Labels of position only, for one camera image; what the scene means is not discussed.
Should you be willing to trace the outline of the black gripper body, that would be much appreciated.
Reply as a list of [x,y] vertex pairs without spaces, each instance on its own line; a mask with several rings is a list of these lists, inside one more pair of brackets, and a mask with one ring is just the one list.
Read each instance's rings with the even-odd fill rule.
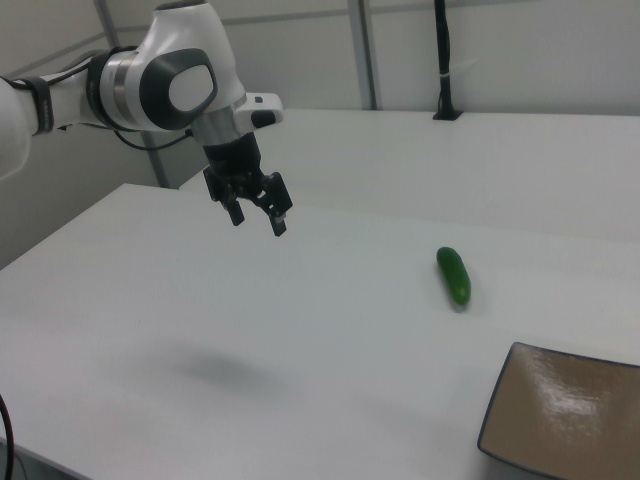
[[203,147],[209,166],[203,171],[211,196],[258,196],[262,188],[261,154],[253,133],[229,143]]

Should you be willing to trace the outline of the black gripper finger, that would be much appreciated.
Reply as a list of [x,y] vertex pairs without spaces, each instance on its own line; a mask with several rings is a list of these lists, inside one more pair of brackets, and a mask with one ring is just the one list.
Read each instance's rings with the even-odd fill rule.
[[204,169],[203,175],[211,200],[222,205],[234,226],[240,225],[245,217],[231,183],[217,175],[211,167]]
[[245,187],[245,198],[260,208],[269,218],[276,237],[283,235],[287,226],[285,218],[293,207],[293,201],[279,172],[270,175],[251,174]]

